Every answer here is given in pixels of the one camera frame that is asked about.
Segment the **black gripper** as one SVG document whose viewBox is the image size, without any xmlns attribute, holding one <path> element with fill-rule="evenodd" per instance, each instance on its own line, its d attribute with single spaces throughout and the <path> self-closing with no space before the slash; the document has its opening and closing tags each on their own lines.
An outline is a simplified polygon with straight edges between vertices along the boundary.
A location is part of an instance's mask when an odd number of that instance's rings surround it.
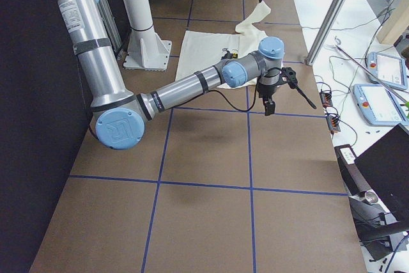
<svg viewBox="0 0 409 273">
<path fill-rule="evenodd" d="M 277 86 L 258 83 L 256 90 L 258 92 L 258 97 L 262 100 L 265 108 L 265 116 L 273 115 L 275 113 L 273 95 L 277 91 Z"/>
</svg>

